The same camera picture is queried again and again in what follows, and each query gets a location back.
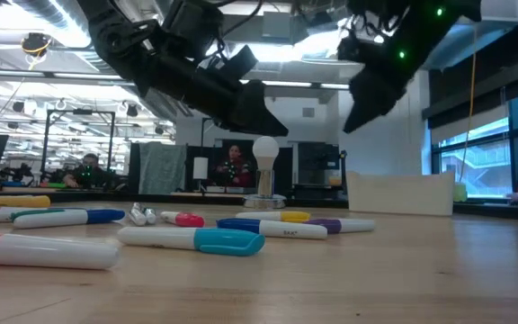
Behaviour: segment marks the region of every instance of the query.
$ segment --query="white light bulb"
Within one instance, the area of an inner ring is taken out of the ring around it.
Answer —
[[[272,137],[260,137],[253,145],[253,154],[259,170],[272,170],[275,158],[279,155],[279,144]]]

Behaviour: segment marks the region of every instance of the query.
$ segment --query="gray curtain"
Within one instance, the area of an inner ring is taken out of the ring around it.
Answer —
[[[141,155],[140,194],[170,194],[183,186],[185,146],[158,142],[139,144]]]

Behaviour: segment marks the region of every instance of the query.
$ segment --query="white wall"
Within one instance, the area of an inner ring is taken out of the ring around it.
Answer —
[[[429,105],[428,73],[420,71],[406,95],[386,116],[345,134],[344,122],[353,107],[346,91],[337,94],[339,147],[347,150],[346,169],[368,175],[421,175],[431,171],[430,139],[421,111]]]
[[[289,136],[275,138],[280,147],[290,147],[298,141],[326,141],[326,111],[327,105],[319,104],[315,98],[271,98],[265,99],[265,105],[270,112],[288,129]],[[314,118],[302,117],[304,107],[315,108]],[[205,124],[203,145],[212,147],[221,140],[255,140],[257,135],[242,134],[222,130],[213,125],[212,121]],[[201,118],[181,118],[176,121],[175,145],[201,145]]]

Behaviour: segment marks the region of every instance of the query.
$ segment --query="glass window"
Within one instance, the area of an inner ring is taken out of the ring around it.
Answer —
[[[498,121],[493,121],[487,125],[483,125],[479,128],[471,130],[469,132],[469,140],[481,139],[486,136],[500,134],[502,132],[509,131],[509,119],[503,118]],[[467,132],[460,135],[446,139],[439,143],[439,147],[443,148],[457,143],[462,143],[467,139]]]
[[[442,172],[454,170],[459,182],[464,149],[441,154]],[[500,198],[513,191],[511,153],[507,140],[467,148],[462,183],[470,198]]]

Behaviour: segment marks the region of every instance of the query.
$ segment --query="person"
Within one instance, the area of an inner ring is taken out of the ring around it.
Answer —
[[[251,165],[242,158],[241,149],[237,145],[229,148],[228,159],[219,164],[216,171],[225,179],[227,186],[253,186]]]
[[[73,173],[69,173],[63,177],[63,183],[70,188],[79,188],[80,184],[76,180],[76,172],[80,168],[92,168],[94,172],[94,185],[102,185],[99,184],[98,181],[102,181],[103,170],[99,167],[99,157],[97,157],[93,153],[88,153],[83,157],[82,166],[76,168]]]

